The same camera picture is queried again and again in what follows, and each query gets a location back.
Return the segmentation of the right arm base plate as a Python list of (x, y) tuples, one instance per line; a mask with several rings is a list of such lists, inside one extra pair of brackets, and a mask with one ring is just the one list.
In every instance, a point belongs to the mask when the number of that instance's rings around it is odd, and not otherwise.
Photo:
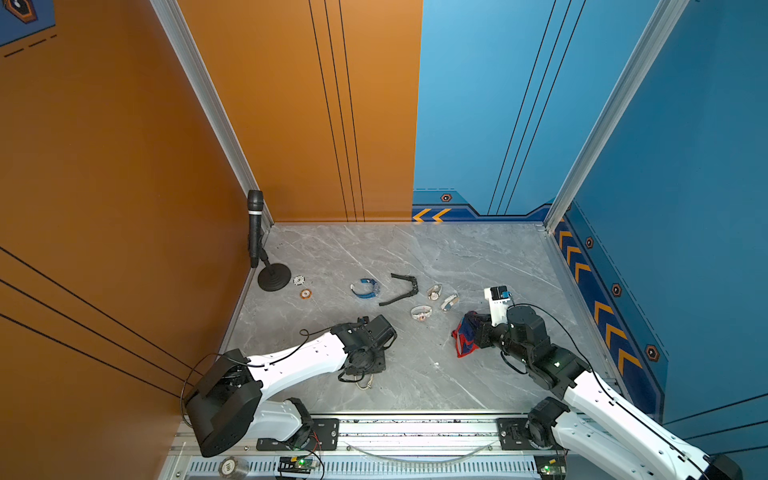
[(548, 450), (552, 442), (547, 436), (536, 437), (527, 418), (502, 417), (496, 420), (498, 440), (503, 451)]

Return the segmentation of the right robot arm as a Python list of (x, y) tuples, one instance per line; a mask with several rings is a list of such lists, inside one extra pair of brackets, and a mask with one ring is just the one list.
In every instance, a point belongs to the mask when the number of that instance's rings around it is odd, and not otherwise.
[(527, 436), (539, 449), (561, 447), (617, 479), (740, 479), (725, 454), (688, 443), (614, 391), (578, 349), (552, 342), (530, 304), (499, 318), (470, 311), (454, 332), (461, 354), (495, 347), (507, 366), (549, 391), (528, 414)]

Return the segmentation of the pink white watch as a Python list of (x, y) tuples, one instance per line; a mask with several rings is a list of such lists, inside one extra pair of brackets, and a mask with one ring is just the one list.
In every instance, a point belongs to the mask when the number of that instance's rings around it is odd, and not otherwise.
[(411, 317), (419, 322), (426, 321), (433, 313), (433, 308), (429, 305), (420, 305), (411, 309)]

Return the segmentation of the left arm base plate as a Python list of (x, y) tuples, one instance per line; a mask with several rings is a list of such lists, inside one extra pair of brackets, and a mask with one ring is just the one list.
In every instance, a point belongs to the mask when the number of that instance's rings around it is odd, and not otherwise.
[(335, 451), (339, 437), (340, 422), (337, 418), (321, 418), (302, 425), (299, 430), (285, 441), (272, 438), (259, 438), (257, 451)]

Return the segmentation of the beige band watch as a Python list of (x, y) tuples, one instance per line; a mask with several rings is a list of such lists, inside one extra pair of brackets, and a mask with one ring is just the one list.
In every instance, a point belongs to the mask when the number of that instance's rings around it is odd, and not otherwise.
[(359, 390), (361, 390), (361, 391), (367, 391), (367, 390), (370, 390), (370, 389), (372, 388), (372, 386), (373, 386), (373, 380), (374, 380), (374, 377), (375, 377), (375, 375), (374, 375), (374, 374), (366, 375), (366, 376), (364, 376), (362, 379), (360, 379), (359, 381), (357, 381), (357, 382), (355, 383), (355, 386), (356, 386), (356, 387), (357, 387)]

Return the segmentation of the red and blue cloth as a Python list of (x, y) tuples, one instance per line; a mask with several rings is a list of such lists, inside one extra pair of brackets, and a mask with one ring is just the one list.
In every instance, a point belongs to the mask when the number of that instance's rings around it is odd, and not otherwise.
[(451, 332), (458, 358), (466, 357), (479, 349), (478, 335), (484, 322), (484, 315), (470, 311), (462, 317), (457, 327)]

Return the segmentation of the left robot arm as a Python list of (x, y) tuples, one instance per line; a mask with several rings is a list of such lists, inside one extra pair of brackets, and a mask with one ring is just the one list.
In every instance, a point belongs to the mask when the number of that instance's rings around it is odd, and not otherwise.
[(247, 435), (284, 449), (313, 448), (315, 421), (303, 402), (273, 398), (314, 377), (335, 374), (358, 383), (386, 370), (385, 352), (397, 332), (382, 315), (331, 326), (318, 338), (266, 355), (230, 350), (215, 360), (181, 400), (205, 458), (223, 454)]

